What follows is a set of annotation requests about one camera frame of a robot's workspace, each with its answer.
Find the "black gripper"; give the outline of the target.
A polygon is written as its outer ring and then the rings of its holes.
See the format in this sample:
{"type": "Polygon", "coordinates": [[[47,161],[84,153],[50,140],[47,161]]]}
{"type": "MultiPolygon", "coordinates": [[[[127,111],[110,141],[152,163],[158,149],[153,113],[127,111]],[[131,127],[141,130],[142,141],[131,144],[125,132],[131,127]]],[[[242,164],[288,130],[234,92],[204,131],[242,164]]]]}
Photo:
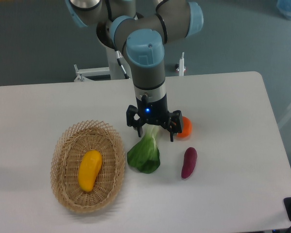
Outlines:
{"type": "Polygon", "coordinates": [[[170,133],[170,141],[174,141],[174,135],[182,133],[183,117],[180,110],[170,113],[167,107],[167,95],[155,102],[144,105],[141,100],[136,99],[137,107],[129,105],[126,111],[127,126],[133,127],[138,136],[143,135],[145,123],[160,125],[170,133]]]}

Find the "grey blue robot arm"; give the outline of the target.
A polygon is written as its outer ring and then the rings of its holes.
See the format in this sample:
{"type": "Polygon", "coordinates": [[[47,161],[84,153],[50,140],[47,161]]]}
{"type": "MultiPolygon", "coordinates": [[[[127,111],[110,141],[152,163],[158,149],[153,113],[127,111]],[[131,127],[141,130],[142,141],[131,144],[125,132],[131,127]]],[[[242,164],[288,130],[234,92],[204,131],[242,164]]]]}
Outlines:
{"type": "Polygon", "coordinates": [[[158,0],[150,17],[138,17],[133,0],[68,0],[66,6],[78,26],[105,23],[111,47],[128,63],[137,104],[126,111],[127,125],[138,134],[145,124],[161,126],[171,136],[181,133],[181,111],[167,107],[164,45],[201,31],[198,3],[158,0]]]}

